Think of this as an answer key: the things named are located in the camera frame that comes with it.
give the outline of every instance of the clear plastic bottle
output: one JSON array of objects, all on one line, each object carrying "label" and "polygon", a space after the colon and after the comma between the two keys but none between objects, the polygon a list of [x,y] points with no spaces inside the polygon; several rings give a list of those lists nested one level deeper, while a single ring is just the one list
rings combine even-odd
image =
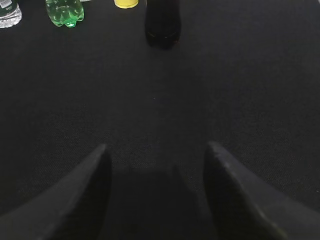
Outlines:
[{"label": "clear plastic bottle", "polygon": [[80,0],[45,0],[46,10],[54,25],[74,28],[85,17]]},{"label": "clear plastic bottle", "polygon": [[0,0],[0,29],[16,25],[21,18],[21,10],[16,0]]}]

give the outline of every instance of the black fabric surface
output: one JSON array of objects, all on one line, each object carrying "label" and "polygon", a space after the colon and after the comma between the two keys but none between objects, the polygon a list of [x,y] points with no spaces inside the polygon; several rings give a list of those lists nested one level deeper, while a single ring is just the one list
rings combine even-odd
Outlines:
[{"label": "black fabric surface", "polygon": [[[170,51],[147,46],[143,1],[127,10],[112,0],[83,5],[84,21],[68,29],[50,22],[44,3],[20,1],[22,21],[0,30],[0,214],[107,143],[115,176],[127,168],[165,174],[176,165],[197,196],[199,209],[190,209],[209,221],[202,185],[208,140],[320,209],[317,0],[181,0],[181,39]],[[128,184],[122,179],[112,189]],[[122,211],[124,203],[110,201]]]}]

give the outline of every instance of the bottle label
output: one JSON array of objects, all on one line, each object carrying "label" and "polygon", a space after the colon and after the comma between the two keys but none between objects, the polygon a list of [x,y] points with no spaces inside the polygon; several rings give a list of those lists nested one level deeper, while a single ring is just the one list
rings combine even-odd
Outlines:
[{"label": "bottle label", "polygon": [[0,7],[2,9],[5,9],[6,7],[10,6],[12,4],[11,0],[0,0]]}]

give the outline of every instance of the water bottle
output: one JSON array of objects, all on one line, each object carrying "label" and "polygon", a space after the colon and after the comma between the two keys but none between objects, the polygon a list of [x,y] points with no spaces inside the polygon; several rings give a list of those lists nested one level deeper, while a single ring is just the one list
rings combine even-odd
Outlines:
[{"label": "water bottle", "polygon": [[146,0],[144,31],[150,46],[169,49],[180,39],[179,0]]},{"label": "water bottle", "polygon": [[21,17],[21,10],[16,0],[0,0],[0,29],[16,25]]},{"label": "water bottle", "polygon": [[80,0],[45,0],[45,4],[49,18],[58,27],[74,28],[77,21],[84,19],[85,11]]}]

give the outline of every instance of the bottle base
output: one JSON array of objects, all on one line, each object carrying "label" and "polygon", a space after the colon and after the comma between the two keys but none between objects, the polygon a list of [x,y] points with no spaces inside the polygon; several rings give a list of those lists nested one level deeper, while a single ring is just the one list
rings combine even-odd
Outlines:
[{"label": "bottle base", "polygon": [[5,16],[0,16],[0,29],[10,28],[13,25],[16,25],[20,22],[21,18],[22,13],[19,5],[17,5],[16,9],[12,13]]},{"label": "bottle base", "polygon": [[134,8],[135,6],[137,6],[139,3],[139,1],[137,1],[135,4],[132,4],[132,5],[119,5],[116,3],[116,1],[114,1],[114,4],[118,7],[118,8],[121,8],[121,9],[131,9],[131,8]]}]

